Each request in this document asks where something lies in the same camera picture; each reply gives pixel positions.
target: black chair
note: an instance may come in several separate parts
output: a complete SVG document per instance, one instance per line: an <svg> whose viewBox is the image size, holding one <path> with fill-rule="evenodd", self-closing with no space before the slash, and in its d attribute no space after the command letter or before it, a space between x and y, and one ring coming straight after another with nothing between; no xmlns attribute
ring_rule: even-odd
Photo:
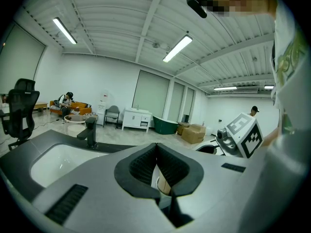
<svg viewBox="0 0 311 233"><path fill-rule="evenodd" d="M12 150L12 146L19 146L26 142L32 135L35 127L33 110L39 95L40 92L38 91L25 91L24 89L10 90L8 96L10 118L4 120L6 115L0 110L4 133L17 138L17 142L9 144L9 150ZM24 118L28 126L26 127L25 125L25 128L23 127Z"/></svg>
<svg viewBox="0 0 311 233"><path fill-rule="evenodd" d="M116 128L118 125L118 120L119 120L119 115L120 115L120 110L117 106L112 105L109 109L106 109L105 111L105 116L104 116L104 123L103 123L103 127L106 123L107 117L112 118L112 119L116 119Z"/></svg>
<svg viewBox="0 0 311 233"><path fill-rule="evenodd" d="M35 81L27 79L19 79L14 89L24 90L24 91L34 91L35 90Z"/></svg>

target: white shirt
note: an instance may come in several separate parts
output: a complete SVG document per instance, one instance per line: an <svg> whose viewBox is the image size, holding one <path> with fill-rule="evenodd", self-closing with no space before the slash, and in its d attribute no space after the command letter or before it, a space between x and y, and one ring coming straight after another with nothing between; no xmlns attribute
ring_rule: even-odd
<svg viewBox="0 0 311 233"><path fill-rule="evenodd" d="M276 107L280 109L281 133L310 129L310 46L282 0L277 0L275 32Z"/></svg>

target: floor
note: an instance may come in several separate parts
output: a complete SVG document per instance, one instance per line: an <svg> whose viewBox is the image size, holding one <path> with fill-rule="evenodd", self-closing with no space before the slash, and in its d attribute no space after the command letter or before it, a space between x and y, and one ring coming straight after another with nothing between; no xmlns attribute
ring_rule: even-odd
<svg viewBox="0 0 311 233"><path fill-rule="evenodd" d="M50 115L49 111L44 112L36 111L33 113L33 118L35 121L35 129L30 138L34 138L48 130L54 130L60 133L65 133L65 126L64 124L61 123L59 115L56 115L55 113L52 113ZM214 139L214 136L206 135L204 141L209 141L212 139ZM3 129L0 129L0 157L9 152L8 144L13 143L15 141L16 138L11 138L9 135L5 135ZM146 131L144 130L133 128L125 128L124 131L122 131L121 129L115 129L115 125L112 124L107 124L105 125L104 128L100 125L97 125L96 141L110 144L133 145L133 146L153 142L162 142L183 146L188 149L193 149L195 148L195 146L199 144L199 143L190 144L185 140L181 139L180 135L158 134L153 129L149 129L148 133L146 133Z"/></svg>

